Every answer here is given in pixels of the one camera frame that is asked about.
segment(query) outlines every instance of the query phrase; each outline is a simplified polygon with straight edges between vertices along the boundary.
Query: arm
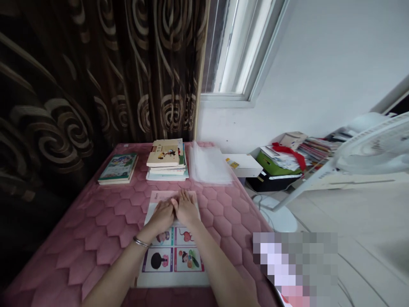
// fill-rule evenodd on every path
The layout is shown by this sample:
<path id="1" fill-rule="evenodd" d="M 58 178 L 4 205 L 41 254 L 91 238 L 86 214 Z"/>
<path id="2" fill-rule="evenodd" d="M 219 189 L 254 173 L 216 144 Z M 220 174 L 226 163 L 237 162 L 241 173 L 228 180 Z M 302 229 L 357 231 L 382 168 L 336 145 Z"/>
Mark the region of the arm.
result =
<path id="1" fill-rule="evenodd" d="M 170 202 L 159 203 L 149 223 L 138 233 L 137 238 L 151 244 L 159 233 L 172 225 L 173 219 L 173 206 Z M 119 307 L 139 274 L 146 250 L 147 247 L 133 241 L 129 243 L 87 295 L 82 306 Z"/>
<path id="2" fill-rule="evenodd" d="M 210 285 L 220 307 L 259 306 L 242 277 L 199 220 L 197 209 L 186 191 L 181 191 L 179 203 L 172 199 L 178 219 L 195 239 L 200 257 L 206 266 Z"/>

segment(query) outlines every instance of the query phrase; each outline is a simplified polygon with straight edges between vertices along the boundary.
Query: pink quilted mattress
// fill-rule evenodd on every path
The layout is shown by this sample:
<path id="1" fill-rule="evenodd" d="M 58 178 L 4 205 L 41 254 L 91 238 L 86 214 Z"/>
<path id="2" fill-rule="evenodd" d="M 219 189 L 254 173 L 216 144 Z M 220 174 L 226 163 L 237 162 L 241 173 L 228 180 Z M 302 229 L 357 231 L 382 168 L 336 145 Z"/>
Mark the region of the pink quilted mattress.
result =
<path id="1" fill-rule="evenodd" d="M 211 143 L 199 143 L 212 146 Z M 186 152 L 190 144 L 186 143 Z M 261 306 L 278 306 L 253 263 L 253 232 L 271 232 L 238 179 L 230 187 L 146 181 L 151 144 L 116 146 L 113 154 L 137 152 L 130 184 L 98 185 L 110 157 L 68 209 L 44 244 L 5 291 L 9 306 L 79 306 L 144 225 L 151 191 L 195 190 L 204 225 L 257 295 Z M 130 289 L 123 306 L 216 306 L 211 288 Z"/>

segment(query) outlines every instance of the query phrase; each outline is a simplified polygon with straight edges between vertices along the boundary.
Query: silver bangle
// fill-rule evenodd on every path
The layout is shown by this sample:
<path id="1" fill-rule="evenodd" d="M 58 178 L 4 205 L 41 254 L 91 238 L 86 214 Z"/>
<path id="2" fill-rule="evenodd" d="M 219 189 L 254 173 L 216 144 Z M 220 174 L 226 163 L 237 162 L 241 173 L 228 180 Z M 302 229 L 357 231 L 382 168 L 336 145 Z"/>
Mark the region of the silver bangle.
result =
<path id="1" fill-rule="evenodd" d="M 149 247 L 152 244 L 146 244 L 145 242 L 142 242 L 141 240 L 138 240 L 138 238 L 136 236 L 133 237 L 133 240 L 135 241 L 136 244 L 139 244 L 143 247 Z"/>

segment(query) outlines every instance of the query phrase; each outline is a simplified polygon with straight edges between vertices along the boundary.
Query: fan stand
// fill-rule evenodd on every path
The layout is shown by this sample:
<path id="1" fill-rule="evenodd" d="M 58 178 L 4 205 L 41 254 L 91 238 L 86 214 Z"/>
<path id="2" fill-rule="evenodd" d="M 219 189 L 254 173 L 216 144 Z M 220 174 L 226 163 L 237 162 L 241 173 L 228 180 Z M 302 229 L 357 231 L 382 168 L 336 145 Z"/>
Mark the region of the fan stand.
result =
<path id="1" fill-rule="evenodd" d="M 298 229 L 297 220 L 291 211 L 286 208 L 286 205 L 303 193 L 315 181 L 323 178 L 334 170 L 333 164 L 331 161 L 328 161 L 282 201 L 278 201 L 271 196 L 259 194 L 253 197 L 253 202 L 259 207 L 264 218 L 267 221 L 269 219 L 271 220 L 271 227 L 275 232 L 296 232 Z"/>
<path id="2" fill-rule="evenodd" d="M 253 197 L 253 201 L 259 206 L 259 209 L 265 209 L 261 211 L 261 214 L 266 221 L 270 220 L 269 224 L 275 232 L 297 231 L 297 220 L 287 207 L 283 207 L 277 212 L 272 211 L 280 203 L 278 200 L 267 195 L 256 195 Z"/>

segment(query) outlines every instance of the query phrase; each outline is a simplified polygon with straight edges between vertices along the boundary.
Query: window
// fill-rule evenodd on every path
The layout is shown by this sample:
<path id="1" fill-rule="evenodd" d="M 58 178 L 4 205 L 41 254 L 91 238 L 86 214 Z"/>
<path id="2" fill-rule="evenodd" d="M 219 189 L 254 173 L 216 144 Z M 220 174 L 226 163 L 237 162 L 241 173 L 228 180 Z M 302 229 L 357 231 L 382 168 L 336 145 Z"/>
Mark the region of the window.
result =
<path id="1" fill-rule="evenodd" d="M 288 2 L 211 1 L 201 94 L 205 107 L 254 106 Z"/>

